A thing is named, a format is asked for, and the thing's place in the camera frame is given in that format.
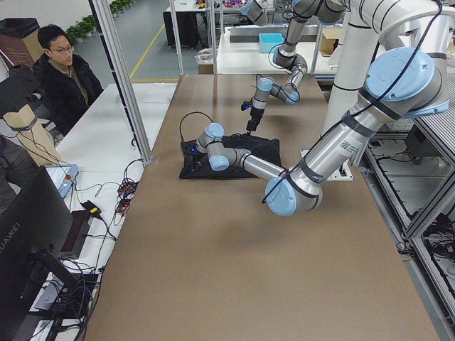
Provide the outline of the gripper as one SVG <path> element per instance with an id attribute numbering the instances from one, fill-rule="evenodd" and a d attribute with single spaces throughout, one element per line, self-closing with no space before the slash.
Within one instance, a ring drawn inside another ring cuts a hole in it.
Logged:
<path id="1" fill-rule="evenodd" d="M 258 108 L 254 102 L 245 100 L 241 104 L 241 110 L 245 111 L 247 109 L 250 109 L 250 120 L 247 123 L 247 134 L 251 134 L 253 131 L 256 131 L 263 117 L 264 108 Z"/>
<path id="2" fill-rule="evenodd" d="M 202 160 L 206 153 L 200 152 L 196 148 L 196 141 L 182 141 L 181 152 L 183 155 L 183 170 L 184 171 L 200 171 L 203 169 Z"/>

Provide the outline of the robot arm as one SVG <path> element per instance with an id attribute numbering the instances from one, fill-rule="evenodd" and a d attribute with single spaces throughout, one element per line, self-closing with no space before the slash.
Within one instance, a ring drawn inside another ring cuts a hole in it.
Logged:
<path id="1" fill-rule="evenodd" d="M 284 42 L 275 46 L 272 62 L 290 72 L 285 85 L 278 85 L 270 77 L 257 80 L 254 96 L 244 101 L 242 110 L 250 110 L 250 120 L 247 123 L 248 133 L 255 131 L 264 114 L 269 96 L 276 97 L 286 104 L 296 104 L 300 100 L 299 84 L 307 73 L 308 65 L 305 59 L 296 52 L 306 22 L 316 16 L 324 24 L 334 24 L 345 12 L 345 7 L 334 1 L 293 1 L 291 3 L 290 22 Z"/>
<path id="2" fill-rule="evenodd" d="M 265 179 L 263 203 L 276 215 L 315 209 L 322 184 L 353 157 L 385 124 L 402 118 L 444 112 L 446 49 L 454 30 L 454 8 L 440 1 L 293 1 L 284 42 L 274 64 L 288 70 L 288 82 L 257 81 L 247 130 L 254 131 L 269 97 L 299 101 L 299 83 L 307 71 L 296 51 L 306 22 L 317 17 L 331 25 L 348 15 L 325 127 L 319 140 L 293 168 L 260 158 L 248 144 L 227 136 L 211 122 L 195 140 L 182 141 L 182 178 Z"/>

